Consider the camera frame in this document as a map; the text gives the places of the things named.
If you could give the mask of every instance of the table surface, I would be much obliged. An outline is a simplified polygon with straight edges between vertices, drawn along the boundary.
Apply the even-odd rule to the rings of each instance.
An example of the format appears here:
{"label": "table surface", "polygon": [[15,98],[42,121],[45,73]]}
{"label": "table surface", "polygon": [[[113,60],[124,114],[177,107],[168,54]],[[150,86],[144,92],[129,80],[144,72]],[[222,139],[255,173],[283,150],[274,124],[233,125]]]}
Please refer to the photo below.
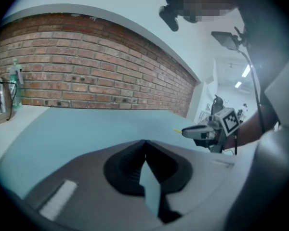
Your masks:
{"label": "table surface", "polygon": [[192,125],[169,111],[49,108],[6,151],[0,160],[0,181],[24,198],[39,181],[73,158],[141,139],[209,152],[173,131]]}
{"label": "table surface", "polygon": [[49,107],[22,105],[8,122],[0,124],[0,159],[21,132]]}

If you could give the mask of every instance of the light blue table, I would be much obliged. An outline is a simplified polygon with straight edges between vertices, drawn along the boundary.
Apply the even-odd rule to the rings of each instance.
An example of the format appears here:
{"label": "light blue table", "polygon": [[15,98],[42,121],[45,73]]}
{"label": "light blue table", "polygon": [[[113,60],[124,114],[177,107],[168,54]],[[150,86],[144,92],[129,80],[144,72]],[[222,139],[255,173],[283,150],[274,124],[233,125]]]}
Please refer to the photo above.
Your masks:
{"label": "light blue table", "polygon": [[209,152],[173,131],[192,125],[169,111],[49,108],[19,135],[1,159],[0,181],[23,198],[73,158],[141,139]]}

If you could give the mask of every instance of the person's arm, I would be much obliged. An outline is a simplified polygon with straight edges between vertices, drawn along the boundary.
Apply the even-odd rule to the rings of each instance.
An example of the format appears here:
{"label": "person's arm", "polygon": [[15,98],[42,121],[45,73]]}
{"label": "person's arm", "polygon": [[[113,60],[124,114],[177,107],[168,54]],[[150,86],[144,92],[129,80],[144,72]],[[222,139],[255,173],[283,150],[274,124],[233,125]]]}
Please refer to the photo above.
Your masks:
{"label": "person's arm", "polygon": [[[277,122],[277,116],[274,110],[269,106],[262,105],[261,112],[263,116],[265,131],[269,131],[275,126]],[[254,142],[258,140],[261,136],[262,132],[257,111],[250,119],[242,123],[242,125],[240,126],[237,135],[237,145],[242,146],[247,143]],[[233,135],[227,139],[225,149],[230,149],[234,146],[235,140]]]}

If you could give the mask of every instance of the black camera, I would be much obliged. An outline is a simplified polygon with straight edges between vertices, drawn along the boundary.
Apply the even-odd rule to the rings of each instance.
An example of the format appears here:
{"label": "black camera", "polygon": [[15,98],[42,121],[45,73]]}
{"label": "black camera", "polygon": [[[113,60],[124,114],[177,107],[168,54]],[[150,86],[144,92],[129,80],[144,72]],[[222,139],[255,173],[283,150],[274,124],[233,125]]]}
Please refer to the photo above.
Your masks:
{"label": "black camera", "polygon": [[159,16],[174,32],[178,31],[179,24],[177,21],[178,15],[183,16],[184,20],[196,23],[196,15],[188,10],[184,10],[183,0],[166,0],[167,5],[161,6]]}

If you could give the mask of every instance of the spray bottle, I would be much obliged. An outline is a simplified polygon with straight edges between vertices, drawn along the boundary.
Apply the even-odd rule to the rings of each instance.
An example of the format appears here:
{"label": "spray bottle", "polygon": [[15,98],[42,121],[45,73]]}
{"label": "spray bottle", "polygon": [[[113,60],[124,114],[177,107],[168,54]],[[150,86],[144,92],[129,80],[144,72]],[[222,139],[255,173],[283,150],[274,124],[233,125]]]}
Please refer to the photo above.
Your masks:
{"label": "spray bottle", "polygon": [[22,76],[22,67],[21,64],[17,64],[17,59],[13,59],[13,67],[10,70],[10,93],[13,99],[13,108],[15,110],[19,109],[21,106],[21,85],[24,84]]}

